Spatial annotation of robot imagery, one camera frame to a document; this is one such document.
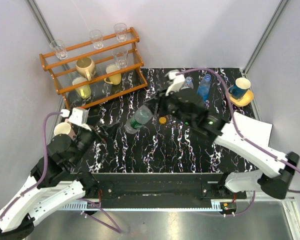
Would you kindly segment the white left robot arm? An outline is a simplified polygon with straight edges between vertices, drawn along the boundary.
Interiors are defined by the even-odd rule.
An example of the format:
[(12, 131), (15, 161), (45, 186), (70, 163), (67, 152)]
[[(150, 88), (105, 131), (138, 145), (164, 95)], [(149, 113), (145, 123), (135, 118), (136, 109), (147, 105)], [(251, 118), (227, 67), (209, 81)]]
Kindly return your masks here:
[(93, 131), (89, 125), (82, 124), (75, 133), (70, 122), (56, 125), (51, 142), (44, 144), (43, 157), (13, 199), (0, 209), (0, 240), (23, 240), (42, 220), (68, 203), (103, 196), (102, 186), (93, 175), (79, 172), (64, 189), (42, 199), (70, 175), (94, 142), (114, 141), (118, 127), (118, 123), (101, 125)]

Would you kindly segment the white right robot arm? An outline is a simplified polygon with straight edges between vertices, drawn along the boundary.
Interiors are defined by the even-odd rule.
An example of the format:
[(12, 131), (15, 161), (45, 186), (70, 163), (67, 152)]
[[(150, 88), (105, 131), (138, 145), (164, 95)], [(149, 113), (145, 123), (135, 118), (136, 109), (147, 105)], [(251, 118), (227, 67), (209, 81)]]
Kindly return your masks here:
[(260, 191), (283, 200), (299, 162), (293, 151), (283, 153), (269, 147), (272, 125), (234, 112), (231, 120), (209, 111), (190, 88), (166, 95), (159, 91), (144, 105), (160, 117), (172, 115), (206, 141), (223, 146), (248, 160), (258, 169), (231, 172), (217, 185), (218, 195), (229, 198), (240, 191)]

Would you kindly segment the Pepsi bottle blue cap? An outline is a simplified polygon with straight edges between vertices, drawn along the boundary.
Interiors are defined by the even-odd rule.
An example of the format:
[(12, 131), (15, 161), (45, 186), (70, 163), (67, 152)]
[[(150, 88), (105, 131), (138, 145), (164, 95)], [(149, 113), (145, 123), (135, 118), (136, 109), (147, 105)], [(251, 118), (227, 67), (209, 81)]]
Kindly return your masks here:
[(193, 78), (187, 76), (181, 89), (194, 89)]

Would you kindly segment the orange bottle cap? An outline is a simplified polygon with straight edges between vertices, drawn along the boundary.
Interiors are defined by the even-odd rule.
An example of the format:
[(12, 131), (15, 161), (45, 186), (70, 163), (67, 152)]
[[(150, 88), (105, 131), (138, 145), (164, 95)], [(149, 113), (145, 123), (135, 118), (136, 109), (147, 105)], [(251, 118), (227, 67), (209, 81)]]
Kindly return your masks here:
[(159, 123), (162, 124), (162, 125), (164, 125), (164, 124), (167, 123), (167, 119), (165, 117), (160, 117), (159, 118)]

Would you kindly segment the clear blue water bottle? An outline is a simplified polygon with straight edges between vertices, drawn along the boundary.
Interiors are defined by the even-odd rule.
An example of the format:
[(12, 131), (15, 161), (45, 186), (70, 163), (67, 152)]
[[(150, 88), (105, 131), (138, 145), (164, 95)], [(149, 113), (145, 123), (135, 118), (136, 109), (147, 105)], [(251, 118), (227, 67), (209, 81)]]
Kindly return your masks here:
[(200, 84), (197, 89), (197, 94), (202, 98), (204, 102), (208, 100), (210, 86), (211, 86), (211, 75), (206, 74), (203, 77), (203, 79), (200, 81)]

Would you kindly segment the green label water bottle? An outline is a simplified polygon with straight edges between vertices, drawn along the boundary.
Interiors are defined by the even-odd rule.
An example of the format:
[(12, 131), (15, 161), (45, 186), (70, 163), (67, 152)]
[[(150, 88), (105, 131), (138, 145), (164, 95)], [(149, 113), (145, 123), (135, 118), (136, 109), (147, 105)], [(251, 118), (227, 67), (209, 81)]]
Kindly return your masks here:
[(152, 111), (146, 105), (142, 105), (127, 120), (125, 130), (128, 134), (136, 134), (152, 118)]

